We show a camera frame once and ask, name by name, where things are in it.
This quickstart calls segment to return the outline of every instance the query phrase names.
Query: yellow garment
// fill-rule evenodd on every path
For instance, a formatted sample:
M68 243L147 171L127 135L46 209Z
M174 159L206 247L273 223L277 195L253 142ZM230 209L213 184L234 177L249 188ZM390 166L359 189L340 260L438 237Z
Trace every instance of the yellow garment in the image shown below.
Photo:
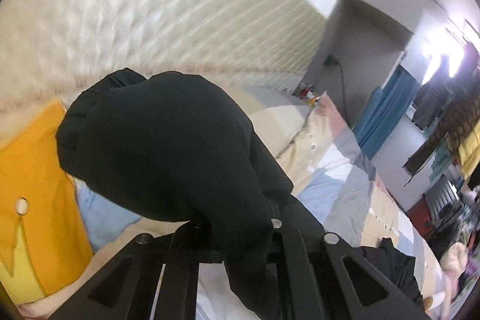
M47 295L75 281L92 258L74 185L57 157L55 133L64 115L60 101L52 102L0 150L0 261L17 275L14 250L21 219L26 256ZM28 201L24 216L15 210L19 198ZM14 295L20 297L33 288L16 289Z
M468 179L480 163L480 121L460 144L458 161L460 162L462 176Z
M15 258L14 273L10 275L5 264L0 263L0 281L15 304L34 302L43 297L45 293L38 282L33 265L28 257L25 240L25 230L19 218L17 225L17 244L13 254Z

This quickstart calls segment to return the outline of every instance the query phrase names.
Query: bed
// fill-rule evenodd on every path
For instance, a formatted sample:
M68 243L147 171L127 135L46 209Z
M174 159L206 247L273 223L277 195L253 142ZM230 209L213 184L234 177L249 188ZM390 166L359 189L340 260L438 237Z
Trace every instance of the bed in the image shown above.
M294 194L326 229L352 246L392 238L417 258L415 276L424 296L441 294L438 262L330 99L324 96L309 112L288 94L272 93L294 89L324 26L325 18L306 0L1 0L0 146L51 99L68 105L116 69L201 74L244 108L294 182ZM32 317L50 313L136 233L162 235L177 226L140 219L113 242L99 245L79 279L23 310ZM255 318L231 293L222 267L215 266L201 269L198 316Z

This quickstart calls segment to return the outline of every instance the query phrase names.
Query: padded headboard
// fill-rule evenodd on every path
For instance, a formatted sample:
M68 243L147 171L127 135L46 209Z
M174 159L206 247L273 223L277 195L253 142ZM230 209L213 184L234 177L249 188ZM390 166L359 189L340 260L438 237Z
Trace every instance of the padded headboard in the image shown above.
M291 90L324 25L306 0L2 0L0 114L123 67Z

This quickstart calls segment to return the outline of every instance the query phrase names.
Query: black pants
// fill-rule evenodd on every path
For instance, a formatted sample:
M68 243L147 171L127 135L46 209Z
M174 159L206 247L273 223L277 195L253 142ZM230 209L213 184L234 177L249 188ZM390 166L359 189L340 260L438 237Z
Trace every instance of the black pants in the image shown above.
M57 144L62 168L114 203L156 220L207 220L232 291L259 317L279 318L271 219L323 228L221 88L198 75L116 71L72 104Z

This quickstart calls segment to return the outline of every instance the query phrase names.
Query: teal curtain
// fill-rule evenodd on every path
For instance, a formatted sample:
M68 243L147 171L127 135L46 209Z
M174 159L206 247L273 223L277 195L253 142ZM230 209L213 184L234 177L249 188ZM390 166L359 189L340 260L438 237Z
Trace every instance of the teal curtain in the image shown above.
M401 65L397 67L384 89L377 87L354 126L358 144L367 158L372 159L407 111L420 83Z

